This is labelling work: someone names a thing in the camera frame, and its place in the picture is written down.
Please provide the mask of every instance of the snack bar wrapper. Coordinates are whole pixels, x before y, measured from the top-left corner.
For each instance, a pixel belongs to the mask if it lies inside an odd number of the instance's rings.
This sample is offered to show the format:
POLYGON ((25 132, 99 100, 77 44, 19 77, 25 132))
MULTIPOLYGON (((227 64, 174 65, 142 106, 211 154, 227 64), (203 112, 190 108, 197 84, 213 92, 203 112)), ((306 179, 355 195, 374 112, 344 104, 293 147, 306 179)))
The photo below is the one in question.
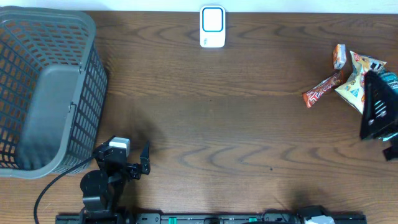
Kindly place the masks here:
POLYGON ((365 74, 369 70, 379 73, 384 68, 386 62, 359 55, 352 51, 350 53, 353 59, 354 71, 349 76, 347 82, 339 86, 335 91, 350 105, 363 113, 365 103, 365 74))
POLYGON ((343 71, 335 71, 334 74, 323 80, 316 87, 310 91, 303 93, 304 102, 307 108, 310 108, 318 99, 328 90, 331 90, 335 86, 339 86, 343 83, 343 71))
POLYGON ((346 61, 346 45, 338 44, 333 51, 333 66, 335 69, 342 69, 346 61))

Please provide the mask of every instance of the wood grain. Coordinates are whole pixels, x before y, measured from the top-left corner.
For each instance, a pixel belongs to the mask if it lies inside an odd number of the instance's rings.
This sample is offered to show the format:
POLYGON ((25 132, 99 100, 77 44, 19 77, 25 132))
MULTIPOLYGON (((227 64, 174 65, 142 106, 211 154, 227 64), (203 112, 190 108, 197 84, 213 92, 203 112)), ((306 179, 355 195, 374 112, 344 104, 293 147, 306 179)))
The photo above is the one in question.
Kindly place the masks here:
MULTIPOLYGON (((89 15, 109 71, 97 143, 131 138, 136 162, 152 142, 150 176, 126 187, 123 205, 253 213, 322 204, 396 223, 398 164, 381 154, 388 144, 361 142, 361 115, 337 94, 307 109, 301 93, 331 75, 336 44, 398 72, 398 16, 228 14, 225 47, 203 49, 198 13, 89 15)), ((41 223, 80 211, 82 176, 48 191, 41 223)), ((53 178, 1 179, 0 223, 32 223, 53 178)))

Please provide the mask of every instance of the laundry basket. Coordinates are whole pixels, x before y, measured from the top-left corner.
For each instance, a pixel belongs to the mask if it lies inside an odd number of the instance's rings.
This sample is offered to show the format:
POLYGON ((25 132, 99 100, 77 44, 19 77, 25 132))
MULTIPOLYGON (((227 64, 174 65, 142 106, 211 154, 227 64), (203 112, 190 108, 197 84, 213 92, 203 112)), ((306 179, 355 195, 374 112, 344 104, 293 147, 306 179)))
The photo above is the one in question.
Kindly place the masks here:
POLYGON ((108 86, 95 23, 21 7, 0 18, 0 176, 63 172, 91 156, 108 86))

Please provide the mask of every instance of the black cable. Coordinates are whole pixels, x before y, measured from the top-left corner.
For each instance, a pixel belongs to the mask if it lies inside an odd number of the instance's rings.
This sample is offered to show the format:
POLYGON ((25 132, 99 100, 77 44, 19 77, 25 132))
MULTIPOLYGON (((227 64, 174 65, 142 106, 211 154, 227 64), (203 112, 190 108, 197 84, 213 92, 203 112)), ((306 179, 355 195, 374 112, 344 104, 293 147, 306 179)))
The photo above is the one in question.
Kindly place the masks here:
POLYGON ((68 169, 67 171, 63 172, 62 174, 60 174, 58 177, 54 178, 53 181, 51 181, 42 191, 42 193, 40 193, 39 197, 36 200, 35 203, 35 207, 33 209, 33 217, 35 218, 35 224, 40 224, 39 223, 39 219, 37 218, 37 208, 39 207, 39 203, 40 200, 42 199, 43 195, 45 194, 45 192, 59 179, 61 179, 61 177, 63 177, 64 175, 69 174, 70 172, 74 171, 75 169, 81 167, 82 165, 86 164, 87 162, 91 161, 92 159, 94 159, 96 157, 96 154, 93 154, 91 157, 89 157, 88 159, 86 159, 85 161, 75 165, 74 167, 68 169))

